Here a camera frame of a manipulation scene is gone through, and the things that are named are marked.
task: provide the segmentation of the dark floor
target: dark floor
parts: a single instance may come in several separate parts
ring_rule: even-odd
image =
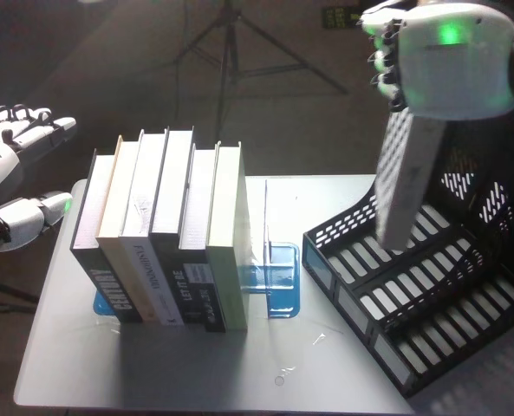
[[[135,140],[141,128],[195,126],[198,145],[212,143],[218,71],[195,55],[185,58],[176,117],[176,68],[166,64],[211,21],[219,1],[25,3],[0,2],[0,104],[50,107],[56,115],[74,116],[79,131],[72,143],[29,169],[22,195],[69,191],[86,177],[93,149],[111,151],[118,134]],[[374,171],[387,109],[368,86],[372,47],[358,30],[321,27],[322,6],[352,3],[237,2],[250,20],[349,91],[338,94],[309,71],[228,87],[221,139],[243,143],[248,174]],[[223,35],[217,29],[201,46],[220,56]],[[242,69],[293,63],[244,27],[237,39]],[[0,283],[39,294],[56,237],[57,231],[50,232],[22,250],[0,254]],[[62,409],[25,409],[12,402],[31,323],[30,316],[0,315],[0,414],[63,415]]]

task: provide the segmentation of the black book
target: black book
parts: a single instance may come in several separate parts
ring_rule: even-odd
[[[218,291],[206,257],[206,235],[210,218],[215,150],[196,150],[185,203],[179,242],[179,258],[185,278],[202,306],[203,322],[209,332],[225,332]]]
[[[201,323],[201,305],[179,258],[180,228],[189,186],[192,131],[170,131],[149,239],[184,323]]]
[[[95,239],[113,171],[114,156],[98,156],[95,151],[70,250],[118,320],[124,323],[142,322]]]

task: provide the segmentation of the floor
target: floor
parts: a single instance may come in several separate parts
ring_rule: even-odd
[[[194,126],[198,147],[211,146],[218,71],[195,55],[174,55],[218,12],[219,1],[129,0],[0,3],[0,104],[50,107],[76,118],[74,141],[32,166],[21,195],[68,191],[85,178],[95,148],[111,152],[118,134]],[[252,22],[338,80],[338,94],[309,71],[241,80],[228,87],[220,138],[241,141],[250,175],[371,173],[387,119],[387,103],[368,81],[373,48],[357,29],[324,30],[321,7],[355,0],[235,2]],[[221,55],[223,30],[201,47]],[[238,25],[242,69],[293,63]],[[0,254],[0,283],[40,294],[57,230],[22,250]],[[28,409],[12,394],[32,317],[0,315],[0,414],[63,415]],[[71,415],[99,414],[72,411]]]

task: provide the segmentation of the book spine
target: book spine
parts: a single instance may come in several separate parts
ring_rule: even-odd
[[[205,329],[208,332],[225,332],[218,291],[211,266],[206,261],[206,254],[204,252],[185,253],[183,258],[185,276],[200,302]]]
[[[152,234],[151,242],[184,322],[203,323],[201,302],[185,277],[177,238]]]
[[[143,321],[100,247],[71,251],[120,322]]]
[[[166,326],[183,325],[178,306],[149,239],[121,237],[120,241],[140,276],[141,284],[153,304],[160,323]]]

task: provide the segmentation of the stack of upright books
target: stack of upright books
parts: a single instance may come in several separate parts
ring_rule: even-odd
[[[192,131],[95,151],[71,251],[121,322],[247,329],[250,225],[241,146]]]

